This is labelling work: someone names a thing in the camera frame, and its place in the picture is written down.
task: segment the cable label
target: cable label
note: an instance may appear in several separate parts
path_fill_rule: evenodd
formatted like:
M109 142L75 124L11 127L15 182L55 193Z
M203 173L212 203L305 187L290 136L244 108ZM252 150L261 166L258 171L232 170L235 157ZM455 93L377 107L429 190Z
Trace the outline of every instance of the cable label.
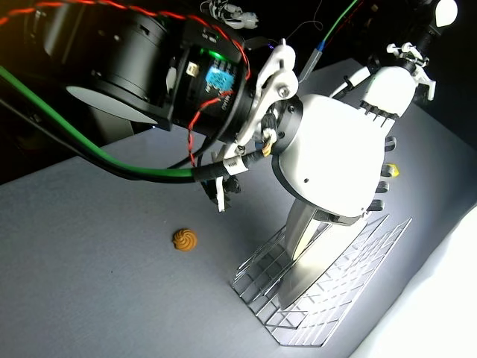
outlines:
M224 159L223 163L229 175L243 173L248 170L240 156Z

